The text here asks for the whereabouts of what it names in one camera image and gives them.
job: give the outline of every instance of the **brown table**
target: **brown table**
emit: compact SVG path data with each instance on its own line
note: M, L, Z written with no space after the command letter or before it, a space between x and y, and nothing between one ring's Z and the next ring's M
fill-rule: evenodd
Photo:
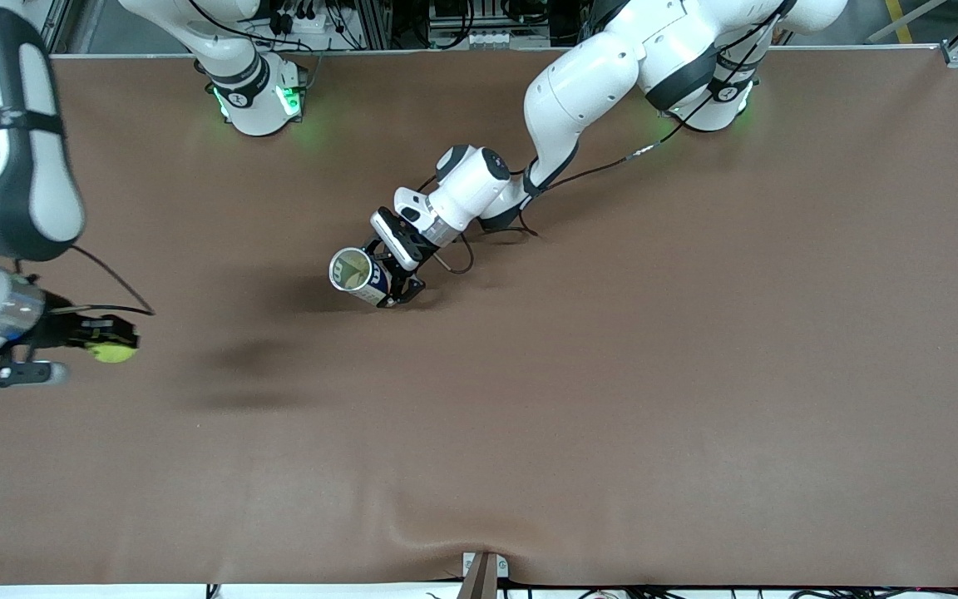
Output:
M446 148L514 168L545 53L330 57L301 126L190 60L56 63L82 240L160 311L0 392L0 583L958 585L958 71L780 51L726 132L536 201L413 306L330 255ZM632 94L573 171L668 129ZM448 260L460 265L463 249ZM126 300L76 255L77 302Z

